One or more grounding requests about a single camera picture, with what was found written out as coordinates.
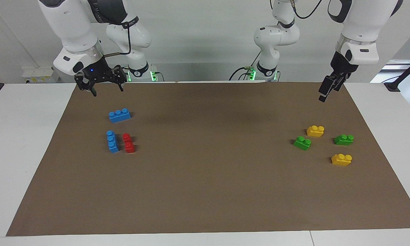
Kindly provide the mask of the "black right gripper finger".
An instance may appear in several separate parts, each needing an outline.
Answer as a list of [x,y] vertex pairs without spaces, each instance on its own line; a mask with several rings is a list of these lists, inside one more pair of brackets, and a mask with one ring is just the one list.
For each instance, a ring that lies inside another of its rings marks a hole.
[[83,73],[74,75],[74,80],[81,91],[88,91],[91,92],[94,97],[97,96],[97,92],[94,89],[94,81],[87,80]]
[[116,65],[112,68],[112,83],[115,83],[119,86],[121,92],[124,91],[123,84],[127,82],[127,76],[124,73],[122,66]]

